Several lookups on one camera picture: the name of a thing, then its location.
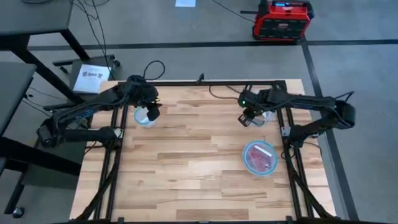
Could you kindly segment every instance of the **desk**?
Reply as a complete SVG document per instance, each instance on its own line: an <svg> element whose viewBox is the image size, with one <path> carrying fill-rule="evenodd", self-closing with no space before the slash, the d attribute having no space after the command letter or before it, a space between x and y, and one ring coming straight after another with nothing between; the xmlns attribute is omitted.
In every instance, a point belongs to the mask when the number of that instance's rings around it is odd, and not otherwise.
<svg viewBox="0 0 398 224"><path fill-rule="evenodd" d="M30 64L0 62L0 176L4 169L22 173L5 208L5 214L11 214L16 207L24 189L22 181L29 164L71 175L78 175L80 170L80 164L76 162L3 137L12 116L33 80L35 69L36 66Z"/></svg>
<svg viewBox="0 0 398 224"><path fill-rule="evenodd" d="M45 4L25 4L20 0L2 0L0 7L0 50L10 50L25 63L37 66L37 73L75 103L83 100L74 94L56 74L27 50L29 38L36 34L59 32L81 60L90 57L70 32L72 3L54 0Z"/></svg>
<svg viewBox="0 0 398 224"><path fill-rule="evenodd" d="M6 131L6 128L19 103L25 96L25 93L33 80L35 70L35 65L0 62L0 136L2 136Z"/></svg>
<svg viewBox="0 0 398 224"><path fill-rule="evenodd" d="M289 93L304 94L301 80L285 82ZM106 82L102 88L115 84ZM213 98L206 85L157 85L163 107L153 127L137 126L134 108L128 110L112 220L124 217L126 222L266 221L295 216L286 162L279 157L273 174L255 177L246 170L241 158L244 146L254 140L267 141L281 154L283 146L276 116L261 128L245 128L237 121L243 109L236 100ZM269 86L254 86L253 90L264 88ZM237 97L225 86L214 86L212 90L218 96ZM297 124L311 122L309 111L292 110L292 114ZM111 116L112 112L96 114L93 128L109 125ZM335 215L319 149L305 144L301 152L310 190ZM103 158L101 148L92 149L85 156L70 218L77 217L96 193ZM303 197L298 192L299 207L305 215ZM100 217L105 216L105 207L102 206Z"/></svg>

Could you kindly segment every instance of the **small cup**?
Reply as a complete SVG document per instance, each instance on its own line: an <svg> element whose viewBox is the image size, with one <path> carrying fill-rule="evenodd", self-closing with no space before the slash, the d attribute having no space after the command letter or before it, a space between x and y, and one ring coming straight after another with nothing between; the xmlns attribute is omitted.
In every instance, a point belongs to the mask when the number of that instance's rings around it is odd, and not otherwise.
<svg viewBox="0 0 398 224"><path fill-rule="evenodd" d="M145 128L149 128L155 124L155 121L149 120L147 113L148 113L148 109L141 108L141 107L136 108L136 110L134 112L134 119L136 120L136 122Z"/></svg>

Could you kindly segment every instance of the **plastic container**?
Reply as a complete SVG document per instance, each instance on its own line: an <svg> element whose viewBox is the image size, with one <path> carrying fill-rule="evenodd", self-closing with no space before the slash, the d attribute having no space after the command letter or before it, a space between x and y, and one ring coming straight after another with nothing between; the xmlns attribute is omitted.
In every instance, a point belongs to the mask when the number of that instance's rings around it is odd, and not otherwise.
<svg viewBox="0 0 398 224"><path fill-rule="evenodd" d="M264 112L262 114L262 118L255 117L251 122L252 122L252 124L256 125L257 127L261 127L261 126L265 125L269 120L271 120L273 114L274 113L271 111Z"/></svg>
<svg viewBox="0 0 398 224"><path fill-rule="evenodd" d="M242 157L248 171L257 176L270 175L278 165L274 147L265 141L253 141L247 144Z"/></svg>
<svg viewBox="0 0 398 224"><path fill-rule="evenodd" d="M136 120L137 124L149 128L155 124L155 121L149 121L147 113L148 113L147 108L138 107L134 112L134 119Z"/></svg>

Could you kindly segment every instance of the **concrete floor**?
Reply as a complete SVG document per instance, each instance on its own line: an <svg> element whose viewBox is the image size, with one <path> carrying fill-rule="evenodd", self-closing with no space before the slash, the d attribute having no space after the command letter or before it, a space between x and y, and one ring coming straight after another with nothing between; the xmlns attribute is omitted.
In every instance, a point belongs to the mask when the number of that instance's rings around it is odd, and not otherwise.
<svg viewBox="0 0 398 224"><path fill-rule="evenodd" d="M234 11L256 10L259 0L219 0ZM398 39L395 0L317 0L312 2L315 18L306 36L308 40ZM173 0L110 0L98 8L107 44L161 42L206 42L251 40L248 21L233 15L211 0L197 0L194 8L176 8ZM96 44L85 15L73 8L71 31L81 44ZM66 45L59 34L37 35L30 45ZM301 78L307 94L313 94L301 46L286 47L213 47L195 49L109 49L123 67L118 79L140 74L152 60L166 65L163 79L206 78ZM398 175L394 158L398 131L398 103L394 95L397 45L311 46L315 70L324 95L336 96L347 91L356 93L350 102L357 109L353 129L334 131L338 150L348 177L349 186L361 220L398 223ZM90 50L89 55L101 55ZM34 51L39 60L60 78L68 76L53 67L53 60L74 58L70 50ZM20 62L10 52L0 52L1 61ZM148 71L156 76L160 68ZM64 98L38 74L32 87ZM32 101L42 105L62 103L35 93ZM25 144L33 144L35 129L46 117L21 104L6 136ZM328 146L320 138L324 163L338 215L344 218L333 164ZM0 178L0 210L17 181L16 172L5 172ZM52 223L69 218L74 191L27 186L19 205L26 214L19 220L0 215L0 223Z"/></svg>

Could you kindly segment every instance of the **table leg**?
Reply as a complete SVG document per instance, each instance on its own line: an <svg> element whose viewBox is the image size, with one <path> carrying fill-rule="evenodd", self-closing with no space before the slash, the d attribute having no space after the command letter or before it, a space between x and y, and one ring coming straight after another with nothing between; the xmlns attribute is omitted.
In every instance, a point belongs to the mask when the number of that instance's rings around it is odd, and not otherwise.
<svg viewBox="0 0 398 224"><path fill-rule="evenodd" d="M15 186L14 191L12 192L12 195L6 205L6 208L4 209L4 214L6 215L12 214L17 207L19 198L21 197L25 187L25 185L22 183L24 181L25 174L26 171L21 173L21 175L19 176L17 185Z"/></svg>
<svg viewBox="0 0 398 224"><path fill-rule="evenodd" d="M58 91L64 94L69 100L76 104L84 103L85 101L78 95L71 91L69 86L65 84L56 74L47 68L35 55L30 53L27 49L11 49L12 53L16 54L25 63L32 63L37 66L37 73L47 80Z"/></svg>
<svg viewBox="0 0 398 224"><path fill-rule="evenodd" d="M79 176L80 174L81 165L68 159L4 137L0 139L0 145L3 146L3 149L0 150L0 157L34 164L70 175Z"/></svg>
<svg viewBox="0 0 398 224"><path fill-rule="evenodd" d="M84 61L90 59L90 56L88 56L84 48L79 44L79 41L76 40L75 36L72 34L72 32L70 32L69 29L61 31L61 35L68 42L69 46L80 57L80 60Z"/></svg>

